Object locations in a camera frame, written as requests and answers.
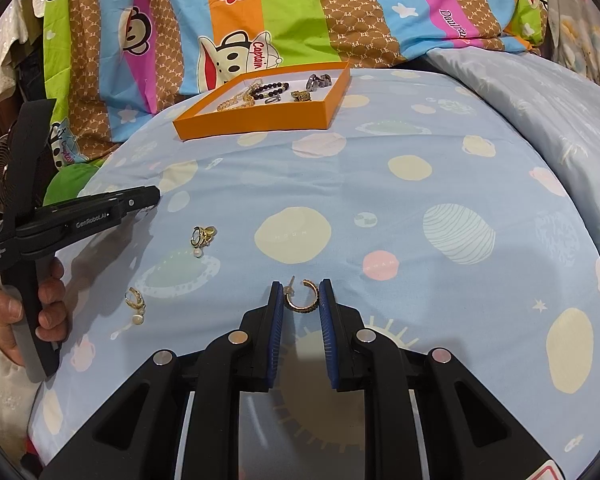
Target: hand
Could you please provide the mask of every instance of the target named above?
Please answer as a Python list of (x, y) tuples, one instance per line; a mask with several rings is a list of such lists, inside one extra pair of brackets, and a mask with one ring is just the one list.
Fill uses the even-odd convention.
[[(51, 277), (40, 283), (38, 297), (43, 309), (38, 315), (40, 326), (36, 335), (42, 341), (64, 341), (67, 335), (66, 307), (64, 306), (64, 283), (60, 281), (64, 269), (57, 258), (51, 263)], [(22, 304), (0, 290), (0, 350), (11, 361), (24, 366), (24, 361), (11, 325), (22, 319)]]

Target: orange jewelry box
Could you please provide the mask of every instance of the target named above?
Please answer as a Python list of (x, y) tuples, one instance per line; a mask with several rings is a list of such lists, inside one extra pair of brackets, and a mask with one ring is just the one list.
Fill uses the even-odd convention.
[[(305, 90), (306, 82), (313, 74), (328, 74), (332, 86), (310, 92), (310, 101), (294, 101), (291, 92)], [(265, 99), (259, 99), (250, 107), (217, 110), (218, 105), (243, 92), (258, 79), (263, 85), (287, 82), (289, 88), (275, 103), (265, 104)], [(240, 74), (209, 92), (174, 120), (173, 126), (182, 140), (271, 130), (326, 130), (350, 80), (347, 62), (311, 63)]]

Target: white lace fabric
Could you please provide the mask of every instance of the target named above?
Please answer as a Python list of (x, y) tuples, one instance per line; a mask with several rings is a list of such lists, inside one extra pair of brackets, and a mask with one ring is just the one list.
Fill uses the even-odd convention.
[(39, 384), (0, 351), (0, 446), (17, 462), (25, 451), (27, 423)]

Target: colorful striped blanket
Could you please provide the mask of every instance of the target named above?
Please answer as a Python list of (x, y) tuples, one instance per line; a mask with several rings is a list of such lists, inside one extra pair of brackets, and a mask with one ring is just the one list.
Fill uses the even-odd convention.
[(275, 66), (389, 67), (434, 47), (521, 52), (546, 0), (47, 0), (56, 164), (111, 152), (178, 95)]

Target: black bead bracelet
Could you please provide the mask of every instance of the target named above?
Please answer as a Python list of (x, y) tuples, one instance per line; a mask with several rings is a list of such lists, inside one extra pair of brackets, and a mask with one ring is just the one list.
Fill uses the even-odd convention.
[(280, 95), (282, 94), (282, 92), (285, 92), (287, 90), (289, 90), (289, 83), (270, 83), (254, 89), (251, 92), (251, 96), (256, 100), (265, 99), (267, 97), (274, 97), (276, 95)]

